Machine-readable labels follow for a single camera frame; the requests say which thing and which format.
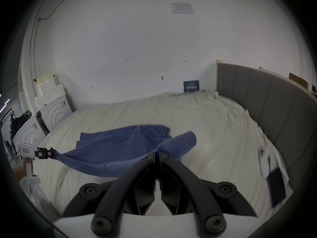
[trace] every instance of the blue towel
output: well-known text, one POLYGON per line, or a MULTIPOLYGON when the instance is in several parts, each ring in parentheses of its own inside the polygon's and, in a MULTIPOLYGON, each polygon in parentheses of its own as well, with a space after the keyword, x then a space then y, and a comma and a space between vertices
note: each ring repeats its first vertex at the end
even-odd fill
POLYGON ((151 151, 164 151, 175 159, 196 145, 191 131, 171 138, 162 125, 138 125, 98 132, 82 133, 76 148, 60 154, 53 148, 52 159, 79 172, 99 177, 120 177, 129 167, 151 151))

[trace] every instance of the gray upholstered headboard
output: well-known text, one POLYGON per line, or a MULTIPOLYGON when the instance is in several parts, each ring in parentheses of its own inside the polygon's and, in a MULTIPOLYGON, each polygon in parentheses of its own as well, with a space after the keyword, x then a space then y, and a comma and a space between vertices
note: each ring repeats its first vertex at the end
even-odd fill
POLYGON ((296 189, 315 160, 317 101, 286 78, 238 65, 217 65, 217 91, 247 109, 267 133, 296 189))

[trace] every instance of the bed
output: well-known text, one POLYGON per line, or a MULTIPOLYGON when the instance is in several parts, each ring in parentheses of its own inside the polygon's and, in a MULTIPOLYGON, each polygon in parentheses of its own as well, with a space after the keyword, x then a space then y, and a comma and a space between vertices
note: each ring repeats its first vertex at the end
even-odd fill
MULTIPOLYGON (((83 108, 61 122, 39 146, 66 153, 76 147, 82 132, 95 133, 138 124, 166 125, 173 137, 193 131, 197 144, 182 157, 182 163, 201 179, 235 184, 263 221, 269 219, 293 192, 285 185, 286 199, 271 209, 258 157, 260 148, 264 147, 263 132, 248 111, 216 91, 162 94, 83 108)), ((60 214, 82 185, 114 179, 86 175, 51 159, 35 160, 34 172, 41 179, 44 194, 60 214)), ((160 210, 161 204, 160 197, 156 196, 147 215, 170 214, 160 210)))

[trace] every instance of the hand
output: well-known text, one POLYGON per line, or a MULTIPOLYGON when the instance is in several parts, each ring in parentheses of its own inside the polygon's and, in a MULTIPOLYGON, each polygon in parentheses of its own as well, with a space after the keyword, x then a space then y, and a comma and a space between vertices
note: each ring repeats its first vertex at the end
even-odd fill
POLYGON ((33 160, 29 159, 29 158, 23 158, 22 162, 21 162, 21 165, 13 171, 14 177, 16 178, 16 180, 18 182, 23 177, 26 176, 26 163, 31 163, 31 169, 32 169, 32 172, 33 172, 33 162, 32 162, 33 160))
POLYGON ((22 159, 22 162, 21 162, 21 165, 19 166, 19 168, 21 168, 21 174, 23 175, 23 177, 26 176, 26 163, 31 163, 31 169, 33 172, 33 160, 29 159, 29 158, 22 159))

